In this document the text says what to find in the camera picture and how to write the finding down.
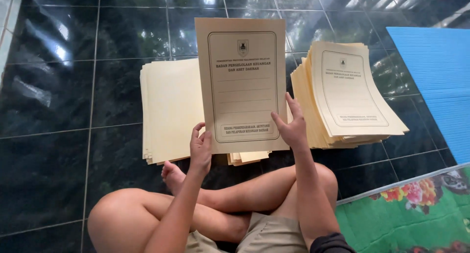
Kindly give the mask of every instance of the bare foot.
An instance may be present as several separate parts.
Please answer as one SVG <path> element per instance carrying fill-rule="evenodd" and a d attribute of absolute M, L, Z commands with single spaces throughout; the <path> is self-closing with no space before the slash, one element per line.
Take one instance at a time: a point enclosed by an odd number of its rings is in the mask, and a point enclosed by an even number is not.
<path fill-rule="evenodd" d="M 172 192 L 174 196 L 177 196 L 181 186 L 183 184 L 186 174 L 184 174 L 178 166 L 174 165 L 169 161 L 165 161 L 163 164 L 162 170 L 163 182 L 166 183 L 168 189 Z"/>

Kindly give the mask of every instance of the blue mat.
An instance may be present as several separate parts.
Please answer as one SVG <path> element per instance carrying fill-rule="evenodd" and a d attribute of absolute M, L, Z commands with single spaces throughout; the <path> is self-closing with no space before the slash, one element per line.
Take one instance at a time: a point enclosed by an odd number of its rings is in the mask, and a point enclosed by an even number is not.
<path fill-rule="evenodd" d="M 455 160 L 470 162 L 470 30 L 387 30 Z"/>

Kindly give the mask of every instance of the paper stack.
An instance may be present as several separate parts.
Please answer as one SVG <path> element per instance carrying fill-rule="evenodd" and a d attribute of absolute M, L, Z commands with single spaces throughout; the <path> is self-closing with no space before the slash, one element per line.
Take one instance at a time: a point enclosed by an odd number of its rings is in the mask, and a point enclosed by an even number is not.
<path fill-rule="evenodd" d="M 204 122 L 198 59 L 145 64 L 140 80 L 142 158 L 157 165 L 188 158 L 191 132 L 197 123 Z M 227 160 L 238 166 L 267 159 L 268 153 L 227 154 Z"/>
<path fill-rule="evenodd" d="M 355 148 L 408 131 L 375 86 L 362 43 L 313 42 L 291 79 L 310 148 Z"/>

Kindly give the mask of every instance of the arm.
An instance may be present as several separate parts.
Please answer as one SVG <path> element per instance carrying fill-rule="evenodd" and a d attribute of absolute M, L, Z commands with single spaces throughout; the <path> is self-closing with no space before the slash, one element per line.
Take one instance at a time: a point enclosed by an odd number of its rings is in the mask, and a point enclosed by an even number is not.
<path fill-rule="evenodd" d="M 204 125 L 204 123 L 199 123 L 193 129 L 190 143 L 191 163 L 188 174 L 178 196 L 173 199 L 165 216 L 152 233 L 145 247 L 145 253 L 183 253 L 185 250 L 197 196 L 203 179 L 211 167 L 211 133 L 204 132 L 198 137 L 199 130 Z"/>
<path fill-rule="evenodd" d="M 271 113 L 284 141 L 294 152 L 297 175 L 297 214 L 300 229 L 308 249 L 321 236 L 339 232 L 338 221 L 329 205 L 328 198 L 320 186 L 314 159 L 308 147 L 306 123 L 297 100 L 286 93 L 286 100 L 294 120 L 285 124 L 276 113 Z"/>

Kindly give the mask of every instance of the khaki shorts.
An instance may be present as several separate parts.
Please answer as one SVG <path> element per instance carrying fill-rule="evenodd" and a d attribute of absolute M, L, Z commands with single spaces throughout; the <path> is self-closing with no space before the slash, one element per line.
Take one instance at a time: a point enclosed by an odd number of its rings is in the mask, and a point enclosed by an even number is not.
<path fill-rule="evenodd" d="M 185 253 L 220 253 L 214 241 L 199 232 L 190 233 Z M 237 253 L 308 253 L 297 220 L 253 213 L 250 227 L 236 249 Z"/>

